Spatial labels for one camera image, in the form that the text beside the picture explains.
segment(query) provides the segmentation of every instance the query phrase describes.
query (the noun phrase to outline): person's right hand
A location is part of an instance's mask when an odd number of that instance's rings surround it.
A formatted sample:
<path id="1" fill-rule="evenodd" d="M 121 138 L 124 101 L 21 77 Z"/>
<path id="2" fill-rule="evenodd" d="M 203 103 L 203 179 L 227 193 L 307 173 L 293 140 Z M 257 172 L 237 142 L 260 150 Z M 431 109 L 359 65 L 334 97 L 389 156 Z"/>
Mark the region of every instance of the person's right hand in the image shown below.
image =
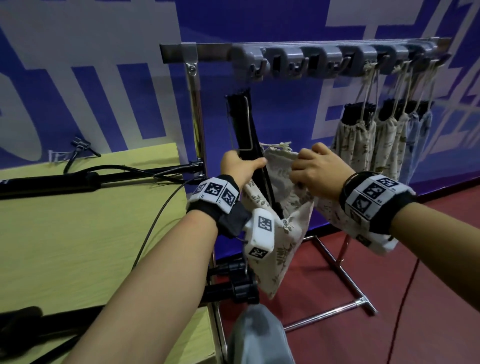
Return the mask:
<path id="1" fill-rule="evenodd" d="M 303 183 L 314 196 L 338 201 L 345 181 L 355 171 L 325 144 L 302 149 L 292 164 L 290 180 Z"/>

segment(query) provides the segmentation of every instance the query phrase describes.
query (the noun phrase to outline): wooden table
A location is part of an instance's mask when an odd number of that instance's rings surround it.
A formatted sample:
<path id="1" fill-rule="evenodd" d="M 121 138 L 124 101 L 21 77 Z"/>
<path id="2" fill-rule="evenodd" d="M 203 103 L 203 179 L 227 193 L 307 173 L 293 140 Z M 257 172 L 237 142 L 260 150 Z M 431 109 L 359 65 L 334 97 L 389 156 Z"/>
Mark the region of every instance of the wooden table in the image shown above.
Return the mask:
<path id="1" fill-rule="evenodd" d="M 179 163 L 175 144 L 83 158 L 71 171 L 100 164 L 147 169 Z M 0 170 L 0 179 L 61 174 L 65 162 Z M 113 173 L 108 170 L 101 173 Z M 177 188 L 151 180 L 98 191 L 0 201 L 0 312 L 39 306 L 44 314 L 105 304 L 130 272 L 150 225 Z M 158 219 L 146 251 L 185 214 L 180 190 Z M 29 363 L 61 342 L 8 363 Z M 207 307 L 199 308 L 166 363 L 215 362 Z"/>

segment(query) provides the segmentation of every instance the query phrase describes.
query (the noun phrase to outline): forearm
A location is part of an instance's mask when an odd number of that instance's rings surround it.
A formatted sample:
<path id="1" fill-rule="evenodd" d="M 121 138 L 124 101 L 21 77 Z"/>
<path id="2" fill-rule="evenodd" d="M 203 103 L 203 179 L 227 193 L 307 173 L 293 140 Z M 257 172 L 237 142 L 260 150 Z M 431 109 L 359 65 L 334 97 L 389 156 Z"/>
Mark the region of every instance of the forearm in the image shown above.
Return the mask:
<path id="1" fill-rule="evenodd" d="M 202 297 L 217 237 L 193 210 L 141 260 L 65 363 L 163 363 Z"/>
<path id="2" fill-rule="evenodd" d="M 390 233 L 480 311 L 480 230 L 421 204 L 409 204 Z"/>

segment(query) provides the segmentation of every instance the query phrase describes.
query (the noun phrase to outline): coat rack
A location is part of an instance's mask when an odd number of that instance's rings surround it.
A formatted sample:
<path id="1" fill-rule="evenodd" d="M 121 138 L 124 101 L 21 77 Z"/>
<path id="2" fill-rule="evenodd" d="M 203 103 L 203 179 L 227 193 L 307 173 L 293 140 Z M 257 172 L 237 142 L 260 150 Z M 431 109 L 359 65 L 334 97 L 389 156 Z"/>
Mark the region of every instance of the coat rack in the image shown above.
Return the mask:
<path id="1" fill-rule="evenodd" d="M 180 43 L 160 44 L 160 50 L 164 64 L 183 63 L 185 65 L 192 108 L 195 151 L 198 160 L 204 162 L 203 173 L 206 175 L 207 156 L 198 62 L 231 62 L 234 77 L 242 83 L 260 82 L 267 77 L 281 79 L 301 77 L 328 79 L 339 75 L 360 77 L 364 75 L 364 66 L 371 62 L 377 63 L 381 74 L 388 75 L 396 66 L 408 61 L 411 64 L 413 76 L 416 77 L 427 70 L 431 61 L 438 60 L 437 65 L 440 65 L 449 58 L 447 50 L 450 42 L 451 38 L 433 37 L 322 42 Z M 345 239 L 336 259 L 317 236 L 309 236 L 303 240 L 313 241 L 314 246 L 356 298 L 345 305 L 286 325 L 285 331 L 292 331 L 357 307 L 363 307 L 367 314 L 375 315 L 378 311 L 341 266 L 349 239 Z M 225 334 L 218 305 L 215 303 L 213 314 L 222 355 L 226 358 Z"/>

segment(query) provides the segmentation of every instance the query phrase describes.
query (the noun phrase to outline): gray pants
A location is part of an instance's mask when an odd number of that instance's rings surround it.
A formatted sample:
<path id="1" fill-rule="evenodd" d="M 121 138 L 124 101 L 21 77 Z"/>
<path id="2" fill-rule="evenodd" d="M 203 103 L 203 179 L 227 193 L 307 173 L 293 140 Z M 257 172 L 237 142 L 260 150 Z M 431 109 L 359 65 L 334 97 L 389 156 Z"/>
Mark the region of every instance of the gray pants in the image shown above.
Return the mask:
<path id="1" fill-rule="evenodd" d="M 295 364 L 281 322 L 262 304 L 240 315 L 227 351 L 228 364 Z"/>

